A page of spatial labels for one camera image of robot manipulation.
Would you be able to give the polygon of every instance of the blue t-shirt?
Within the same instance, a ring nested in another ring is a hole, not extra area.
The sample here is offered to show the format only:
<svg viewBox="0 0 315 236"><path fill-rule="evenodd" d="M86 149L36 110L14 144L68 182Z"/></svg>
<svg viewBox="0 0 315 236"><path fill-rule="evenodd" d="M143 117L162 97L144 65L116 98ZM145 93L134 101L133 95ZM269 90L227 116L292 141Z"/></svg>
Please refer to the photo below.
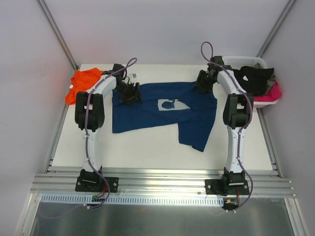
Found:
<svg viewBox="0 0 315 236"><path fill-rule="evenodd" d="M140 86L142 104L121 102L113 91L113 133L178 123L179 143L203 151L216 118L213 93L200 94L196 82L153 83Z"/></svg>

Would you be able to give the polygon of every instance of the plastic basket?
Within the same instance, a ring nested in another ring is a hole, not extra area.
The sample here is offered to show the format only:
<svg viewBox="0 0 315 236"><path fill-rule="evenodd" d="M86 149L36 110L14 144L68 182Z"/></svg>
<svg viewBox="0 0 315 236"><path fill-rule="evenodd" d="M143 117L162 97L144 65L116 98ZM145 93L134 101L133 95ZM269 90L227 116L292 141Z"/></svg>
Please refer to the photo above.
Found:
<svg viewBox="0 0 315 236"><path fill-rule="evenodd" d="M242 66L254 66L259 63L262 68L268 68L266 62L262 58L246 57L246 56L224 56L222 57L225 65L230 65L233 69L241 69ZM254 102L255 108L262 108L270 104L276 104L278 100L273 102Z"/></svg>

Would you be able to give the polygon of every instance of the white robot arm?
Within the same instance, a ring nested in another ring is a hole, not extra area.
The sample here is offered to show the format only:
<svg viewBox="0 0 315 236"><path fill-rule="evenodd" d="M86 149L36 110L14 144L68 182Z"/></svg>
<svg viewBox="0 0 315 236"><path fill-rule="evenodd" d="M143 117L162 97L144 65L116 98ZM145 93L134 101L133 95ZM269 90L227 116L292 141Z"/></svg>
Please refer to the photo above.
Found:
<svg viewBox="0 0 315 236"><path fill-rule="evenodd" d="M118 70L121 72L110 76ZM122 65L114 64L113 70L104 71L99 81L91 89L86 92L78 92L76 95L75 122L81 129L86 154L75 188L78 192L103 190L104 181L100 175L103 158L99 153L101 150L99 133L105 121L104 98L115 89L122 94L122 102L130 105L133 104L133 101L141 103L139 83L123 82L125 71L126 68ZM117 190L117 188L111 188L111 191L115 192L115 189Z"/></svg>
<svg viewBox="0 0 315 236"><path fill-rule="evenodd" d="M223 196L248 195L250 192L245 180L243 150L254 96L247 94L241 88L234 77L232 68L224 65L221 56L212 57L211 62L208 64L207 71L199 72L196 86L202 87L203 92L212 92L213 84L218 82L227 94L223 122L228 131L228 154L222 178L205 180L206 191L207 194Z"/></svg>

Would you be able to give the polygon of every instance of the orange cloth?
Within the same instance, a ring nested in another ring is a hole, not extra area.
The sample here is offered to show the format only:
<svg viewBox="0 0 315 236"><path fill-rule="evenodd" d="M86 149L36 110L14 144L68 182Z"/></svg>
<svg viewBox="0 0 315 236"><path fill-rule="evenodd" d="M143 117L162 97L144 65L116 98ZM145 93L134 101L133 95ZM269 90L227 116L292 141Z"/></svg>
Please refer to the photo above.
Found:
<svg viewBox="0 0 315 236"><path fill-rule="evenodd" d="M65 102L68 105L75 104L77 92L86 91L92 88L99 81L103 71L93 68L91 70L76 71L71 78L73 87L65 97Z"/></svg>

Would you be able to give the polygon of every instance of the gray wall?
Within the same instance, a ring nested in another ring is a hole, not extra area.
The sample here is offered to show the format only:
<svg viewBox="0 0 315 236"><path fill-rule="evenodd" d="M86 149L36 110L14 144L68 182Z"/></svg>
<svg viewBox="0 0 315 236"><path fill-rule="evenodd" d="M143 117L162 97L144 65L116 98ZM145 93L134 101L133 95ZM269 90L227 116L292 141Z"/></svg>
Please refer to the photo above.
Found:
<svg viewBox="0 0 315 236"><path fill-rule="evenodd" d="M78 64L204 64L205 40L216 55L254 56L286 2L47 0Z"/></svg>
<svg viewBox="0 0 315 236"><path fill-rule="evenodd" d="M264 59L276 70L282 99L263 110L285 177L294 180L315 235L315 1L299 0Z"/></svg>
<svg viewBox="0 0 315 236"><path fill-rule="evenodd" d="M0 3L0 235L15 234L73 71L35 0Z"/></svg>

